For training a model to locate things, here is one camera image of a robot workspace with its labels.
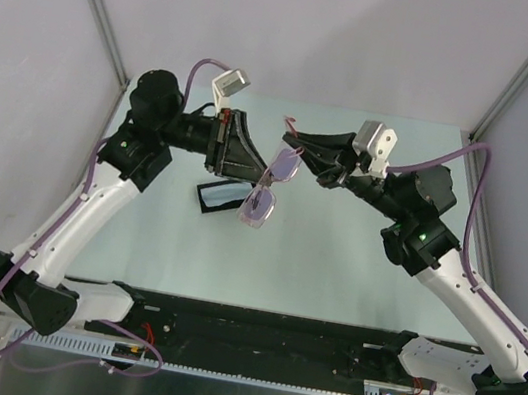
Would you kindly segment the pink purple sunglasses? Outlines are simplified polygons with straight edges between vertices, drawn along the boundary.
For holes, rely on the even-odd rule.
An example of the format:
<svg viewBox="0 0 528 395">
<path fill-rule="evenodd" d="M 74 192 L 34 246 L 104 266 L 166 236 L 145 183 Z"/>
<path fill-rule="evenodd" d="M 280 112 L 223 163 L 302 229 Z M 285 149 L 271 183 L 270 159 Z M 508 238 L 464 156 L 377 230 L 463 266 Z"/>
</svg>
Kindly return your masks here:
<svg viewBox="0 0 528 395">
<path fill-rule="evenodd" d="M 286 183 L 294 177 L 300 167 L 302 153 L 303 147 L 292 148 L 286 140 L 282 141 L 270 165 L 237 210 L 239 220 L 255 229 L 265 223 L 277 202 L 272 192 L 273 185 Z"/>
</svg>

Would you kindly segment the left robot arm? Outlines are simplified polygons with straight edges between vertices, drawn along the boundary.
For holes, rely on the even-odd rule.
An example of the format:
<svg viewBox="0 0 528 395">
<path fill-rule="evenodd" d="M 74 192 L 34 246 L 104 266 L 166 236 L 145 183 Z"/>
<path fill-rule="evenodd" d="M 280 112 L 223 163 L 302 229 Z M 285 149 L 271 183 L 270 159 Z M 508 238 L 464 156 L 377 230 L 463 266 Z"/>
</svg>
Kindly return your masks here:
<svg viewBox="0 0 528 395">
<path fill-rule="evenodd" d="M 121 283 L 69 281 L 79 252 L 115 213 L 144 192 L 172 162 L 175 148 L 201 154 L 217 177 L 257 182 L 265 162 L 252 142 L 246 112 L 229 101 L 242 90 L 224 74 L 211 82 L 213 116 L 187 113 L 175 75 L 150 70 L 131 81 L 124 121 L 89 163 L 82 184 L 31 236 L 0 250 L 0 301 L 41 336 L 70 322 L 108 320 L 134 335 L 144 315 Z"/>
</svg>

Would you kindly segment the light blue cleaning cloth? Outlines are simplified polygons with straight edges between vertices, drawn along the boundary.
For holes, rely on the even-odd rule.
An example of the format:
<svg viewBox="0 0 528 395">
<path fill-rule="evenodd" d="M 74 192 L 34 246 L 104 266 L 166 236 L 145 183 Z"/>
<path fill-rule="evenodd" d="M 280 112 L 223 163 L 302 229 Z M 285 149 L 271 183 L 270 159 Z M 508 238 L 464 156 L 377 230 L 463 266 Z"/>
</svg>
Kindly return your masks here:
<svg viewBox="0 0 528 395">
<path fill-rule="evenodd" d="M 220 185 L 201 190 L 201 198 L 206 208 L 210 210 L 223 207 L 237 209 L 247 193 L 249 190 L 241 184 Z"/>
</svg>

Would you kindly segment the black glasses case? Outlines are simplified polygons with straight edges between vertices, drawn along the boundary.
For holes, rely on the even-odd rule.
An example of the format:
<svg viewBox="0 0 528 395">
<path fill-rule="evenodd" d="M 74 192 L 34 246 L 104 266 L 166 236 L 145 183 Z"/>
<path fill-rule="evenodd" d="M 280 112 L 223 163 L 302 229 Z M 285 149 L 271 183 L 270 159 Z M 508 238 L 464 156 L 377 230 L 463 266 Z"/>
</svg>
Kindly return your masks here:
<svg viewBox="0 0 528 395">
<path fill-rule="evenodd" d="M 253 188 L 251 183 L 227 179 L 197 184 L 195 190 L 201 213 L 211 214 L 237 210 Z"/>
</svg>

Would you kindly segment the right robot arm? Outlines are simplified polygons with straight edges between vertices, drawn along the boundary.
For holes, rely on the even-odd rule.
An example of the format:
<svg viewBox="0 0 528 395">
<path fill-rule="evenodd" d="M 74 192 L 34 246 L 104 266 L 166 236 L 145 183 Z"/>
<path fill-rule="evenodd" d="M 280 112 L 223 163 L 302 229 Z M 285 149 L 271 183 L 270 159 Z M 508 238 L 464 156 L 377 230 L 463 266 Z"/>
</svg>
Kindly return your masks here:
<svg viewBox="0 0 528 395">
<path fill-rule="evenodd" d="M 469 235 L 457 238 L 441 216 L 456 204 L 447 163 L 478 145 L 414 165 L 387 163 L 393 138 L 361 139 L 354 133 L 283 135 L 325 188 L 343 188 L 392 221 L 380 231 L 388 261 L 437 296 L 482 351 L 446 349 L 433 355 L 430 341 L 407 335 L 383 352 L 379 370 L 389 382 L 413 376 L 466 395 L 528 395 L 528 328 L 471 265 Z"/>
</svg>

